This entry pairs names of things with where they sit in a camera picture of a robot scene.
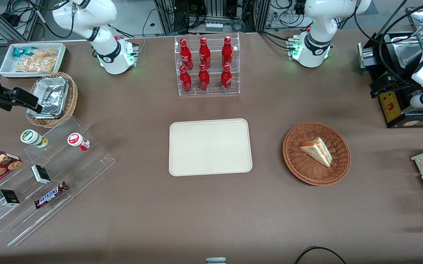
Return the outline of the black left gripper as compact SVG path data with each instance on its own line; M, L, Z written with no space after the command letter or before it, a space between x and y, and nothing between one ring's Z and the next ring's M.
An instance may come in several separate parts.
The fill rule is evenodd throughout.
M392 91L399 91L403 89L418 89L418 83L412 80L412 74L416 70L416 66L406 66L404 69L394 67L393 72L398 75L396 77L395 85ZM394 83L394 78L390 74L383 74L369 85L371 88L371 99L379 97L380 94L389 90Z

